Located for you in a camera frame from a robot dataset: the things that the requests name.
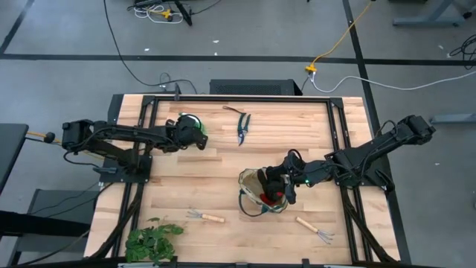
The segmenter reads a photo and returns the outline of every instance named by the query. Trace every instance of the green plant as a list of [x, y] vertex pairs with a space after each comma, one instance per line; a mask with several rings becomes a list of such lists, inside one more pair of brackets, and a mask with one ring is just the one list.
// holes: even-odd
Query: green plant
[[175, 224], [160, 225], [159, 220], [157, 217], [148, 220], [157, 222], [157, 227], [136, 229], [129, 233], [126, 242], [127, 262], [141, 261], [149, 257], [154, 264], [159, 265], [161, 260], [172, 259], [175, 250], [167, 236], [179, 235], [184, 229]]

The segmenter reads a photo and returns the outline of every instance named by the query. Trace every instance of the red object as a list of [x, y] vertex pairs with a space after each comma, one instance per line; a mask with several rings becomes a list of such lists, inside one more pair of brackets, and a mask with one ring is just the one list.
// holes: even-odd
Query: red object
[[[279, 197], [282, 197], [282, 196], [283, 196], [283, 193], [278, 192], [277, 195], [278, 195]], [[277, 203], [277, 202], [272, 202], [271, 200], [269, 200], [268, 197], [266, 197], [265, 194], [260, 194], [260, 199], [261, 199], [261, 201], [263, 201], [266, 205], [274, 205], [274, 204]]]

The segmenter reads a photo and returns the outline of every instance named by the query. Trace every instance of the wooden handle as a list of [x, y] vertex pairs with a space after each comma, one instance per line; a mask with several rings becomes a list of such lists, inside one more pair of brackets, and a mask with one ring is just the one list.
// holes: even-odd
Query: wooden handle
[[318, 229], [315, 228], [314, 226], [312, 226], [310, 223], [306, 222], [305, 220], [299, 218], [299, 217], [296, 217], [296, 221], [300, 224], [302, 224], [304, 227], [308, 228], [309, 230], [311, 230], [312, 232], [314, 233], [318, 233]]
[[202, 214], [202, 219], [212, 220], [212, 221], [215, 221], [215, 222], [218, 222], [218, 223], [224, 223], [225, 222], [225, 218], [215, 217], [215, 216], [206, 215], [206, 214]]

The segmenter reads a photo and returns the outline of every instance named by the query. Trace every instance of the wooden table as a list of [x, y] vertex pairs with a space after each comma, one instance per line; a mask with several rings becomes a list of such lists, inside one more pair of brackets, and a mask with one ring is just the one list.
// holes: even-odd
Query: wooden table
[[[118, 124], [137, 125], [142, 97], [123, 96]], [[364, 104], [361, 98], [343, 98], [343, 102], [351, 144], [357, 147], [371, 139]], [[241, 147], [237, 143], [239, 116], [223, 109], [223, 105], [252, 114], [249, 133]], [[144, 189], [139, 228], [150, 226], [147, 219], [151, 217], [183, 226], [184, 234], [172, 241], [181, 262], [299, 264], [302, 258], [308, 258], [311, 264], [351, 263], [341, 194], [333, 182], [296, 188], [297, 202], [281, 214], [250, 218], [238, 207], [237, 181], [244, 169], [278, 165], [291, 148], [298, 149], [305, 161], [323, 159], [333, 151], [326, 105], [161, 101], [155, 125], [163, 125], [167, 119], [176, 120], [179, 112], [197, 115], [202, 120], [209, 137], [207, 147], [203, 151], [189, 147], [167, 155], [153, 150], [152, 173]], [[122, 148], [132, 146], [126, 142], [115, 144]], [[116, 183], [100, 195], [85, 256], [95, 252], [115, 227], [123, 189], [123, 184]], [[368, 228], [388, 254], [399, 259], [384, 192], [377, 187], [361, 187], [361, 196]], [[244, 206], [251, 213], [257, 211], [246, 198]], [[224, 217], [226, 222], [190, 219], [186, 217], [189, 207]], [[335, 233], [332, 244], [326, 245], [296, 223], [296, 216]], [[355, 224], [354, 229], [359, 257], [364, 260], [361, 235]], [[127, 226], [121, 254], [128, 232]]]

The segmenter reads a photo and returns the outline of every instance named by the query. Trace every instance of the gray concrete floor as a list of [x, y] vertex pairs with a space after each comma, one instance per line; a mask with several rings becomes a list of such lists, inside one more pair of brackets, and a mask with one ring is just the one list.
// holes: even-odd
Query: gray concrete floor
[[[7, 35], [24, 1], [0, 1], [0, 37]], [[340, 1], [223, 0], [194, 17], [194, 26], [156, 25], [127, 13], [130, 0], [108, 1], [112, 27], [123, 54], [314, 56], [327, 51], [345, 31]], [[194, 1], [196, 7], [213, 1]], [[366, 5], [352, 0], [354, 17]], [[366, 58], [444, 60], [452, 48], [475, 34], [476, 20], [459, 28], [395, 28], [391, 19], [418, 13], [421, 6], [377, 1], [357, 26]], [[36, 0], [7, 49], [9, 54], [115, 54], [102, 1]], [[354, 57], [350, 38], [332, 57]], [[130, 62], [149, 83], [167, 71], [208, 92], [210, 79], [294, 79], [306, 77], [305, 63]], [[318, 64], [318, 83], [332, 88], [342, 77], [358, 76], [357, 65]], [[467, 73], [462, 66], [369, 66], [369, 78], [415, 86]], [[476, 112], [476, 77], [398, 92], [372, 86], [380, 121], [409, 114]], [[184, 84], [184, 92], [192, 92]], [[114, 93], [152, 92], [133, 80], [118, 61], [0, 60], [0, 122], [26, 123], [37, 132], [61, 133], [64, 121], [106, 118]], [[307, 84], [306, 95], [325, 95]], [[361, 83], [346, 81], [334, 96], [363, 96]], [[414, 264], [473, 267], [476, 257], [476, 160], [474, 126], [437, 126], [434, 139], [389, 155], [408, 246]], [[58, 147], [26, 143], [13, 169], [0, 209], [25, 212], [36, 188], [77, 190], [98, 176], [88, 167], [62, 160]], [[0, 252], [14, 240], [2, 239]], [[35, 258], [32, 254], [25, 256]], [[54, 260], [79, 258], [65, 254]]]

